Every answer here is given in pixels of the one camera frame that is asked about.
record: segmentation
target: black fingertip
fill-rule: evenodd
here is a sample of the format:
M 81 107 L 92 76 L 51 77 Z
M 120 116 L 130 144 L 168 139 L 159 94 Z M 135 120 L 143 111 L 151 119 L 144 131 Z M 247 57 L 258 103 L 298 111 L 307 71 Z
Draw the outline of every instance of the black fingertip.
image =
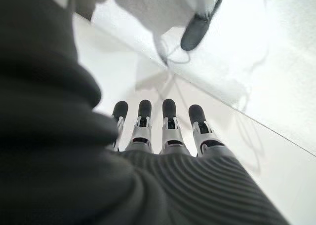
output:
M 138 116 L 141 117 L 151 117 L 152 114 L 152 104 L 148 100 L 143 100 L 139 103 Z
M 203 123 L 206 121 L 204 111 L 200 105 L 192 105 L 189 108 L 189 117 L 191 125 L 193 125 L 194 122 Z
M 173 119 L 174 117 L 177 117 L 176 104 L 172 99 L 164 100 L 162 104 L 162 115 L 163 119 L 165 119 L 166 117 L 168 119 Z
M 128 104 L 125 101 L 120 101 L 118 103 L 115 104 L 115 107 L 113 109 L 113 113 L 112 115 L 114 116 L 114 118 L 118 121 L 119 117 L 122 116 L 123 119 L 126 119 L 126 115 L 127 115 L 127 111 L 128 111 Z

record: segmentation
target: white surface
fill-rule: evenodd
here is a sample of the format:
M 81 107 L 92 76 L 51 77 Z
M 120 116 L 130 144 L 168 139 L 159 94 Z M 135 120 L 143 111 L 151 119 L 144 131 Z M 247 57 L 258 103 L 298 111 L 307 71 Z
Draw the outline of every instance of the white surface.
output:
M 162 102 L 172 98 L 184 141 L 191 154 L 196 155 L 188 108 L 200 104 L 219 138 L 289 222 L 315 224 L 314 156 L 90 26 L 83 18 L 76 15 L 74 25 L 79 61 L 102 89 L 103 99 L 97 110 L 111 114 L 117 101 L 125 100 L 129 104 L 121 150 L 130 140 L 139 102 L 149 99 L 153 105 L 153 148 L 155 153 L 160 151 Z
M 315 10 L 316 0 L 223 0 L 189 54 L 179 44 L 194 12 L 181 0 L 105 0 L 92 22 L 316 155 Z

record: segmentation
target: ribbed surface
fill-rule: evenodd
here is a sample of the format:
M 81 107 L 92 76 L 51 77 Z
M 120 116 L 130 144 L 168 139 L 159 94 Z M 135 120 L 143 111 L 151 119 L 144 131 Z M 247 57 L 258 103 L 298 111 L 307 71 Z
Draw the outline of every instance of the ribbed surface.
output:
M 192 224 L 287 224 L 235 158 L 120 154 L 159 181 L 169 213 L 176 210 Z

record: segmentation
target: white wall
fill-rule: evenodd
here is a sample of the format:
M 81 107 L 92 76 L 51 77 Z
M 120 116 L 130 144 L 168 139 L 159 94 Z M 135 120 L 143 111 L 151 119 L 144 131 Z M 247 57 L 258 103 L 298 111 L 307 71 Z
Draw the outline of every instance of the white wall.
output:
M 129 111 L 120 149 L 130 140 L 138 104 L 149 99 L 152 109 L 152 144 L 160 151 L 162 102 L 172 98 L 185 144 L 196 155 L 188 116 L 191 104 L 200 104 L 219 138 L 234 152 L 249 174 L 294 225 L 316 221 L 316 158 L 261 124 L 214 99 L 186 80 L 135 52 L 113 36 L 74 18 L 79 61 L 99 83 L 103 99 L 97 110 L 111 114 L 125 100 Z
M 179 44 L 194 12 L 181 0 L 106 0 L 92 22 L 316 155 L 315 10 L 316 0 L 223 0 L 189 54 Z

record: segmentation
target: black object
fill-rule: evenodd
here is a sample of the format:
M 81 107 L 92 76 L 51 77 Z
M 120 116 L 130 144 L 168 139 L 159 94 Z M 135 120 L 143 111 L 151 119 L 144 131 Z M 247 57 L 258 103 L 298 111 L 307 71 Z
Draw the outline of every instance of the black object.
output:
M 221 3 L 222 0 L 217 0 L 212 13 L 205 14 L 205 17 L 196 14 L 191 19 L 181 39 L 181 48 L 183 50 L 192 51 L 199 45 L 208 30 L 213 15 Z
M 126 119 L 127 111 L 128 111 L 127 102 L 120 101 L 115 104 L 112 115 L 114 116 L 114 119 L 118 122 L 120 116 L 122 116 L 124 120 Z
M 150 117 L 152 114 L 152 104 L 148 100 L 143 100 L 139 103 L 138 116 L 142 118 Z
M 198 123 L 204 123 L 206 121 L 204 111 L 200 105 L 192 105 L 189 108 L 189 117 L 191 125 L 193 125 L 194 122 Z
M 162 115 L 164 119 L 166 117 L 168 119 L 173 119 L 174 117 L 177 116 L 176 104 L 174 103 L 172 99 L 164 100 L 162 104 Z

